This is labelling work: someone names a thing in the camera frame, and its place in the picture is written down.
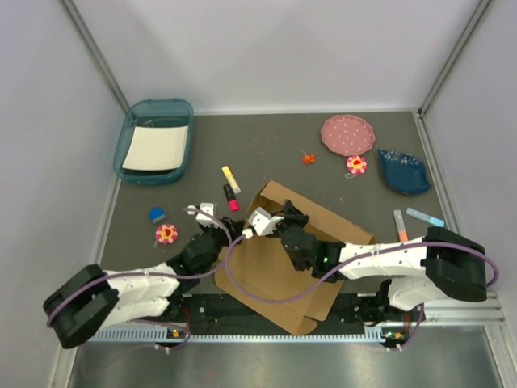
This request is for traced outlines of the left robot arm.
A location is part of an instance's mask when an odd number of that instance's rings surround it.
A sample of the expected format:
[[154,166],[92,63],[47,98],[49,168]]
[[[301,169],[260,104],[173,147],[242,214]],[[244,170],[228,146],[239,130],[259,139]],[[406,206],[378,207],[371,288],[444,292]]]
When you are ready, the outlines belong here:
[[64,349],[71,349],[120,323],[177,319],[182,296],[215,272],[221,251],[241,236],[244,226],[244,221],[223,217],[202,227],[180,253],[151,268],[117,272],[85,266],[44,301],[48,327]]

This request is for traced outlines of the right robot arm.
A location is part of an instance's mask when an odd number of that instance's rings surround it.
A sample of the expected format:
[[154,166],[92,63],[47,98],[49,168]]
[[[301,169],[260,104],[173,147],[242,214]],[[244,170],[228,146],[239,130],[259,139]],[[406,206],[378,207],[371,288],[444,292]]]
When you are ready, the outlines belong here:
[[425,302],[446,297],[461,302],[487,298],[484,248],[443,227],[408,242],[358,245],[328,242],[307,232],[309,216],[291,201],[275,212],[273,232],[297,271],[334,283],[383,276],[376,294],[379,314],[388,320]]

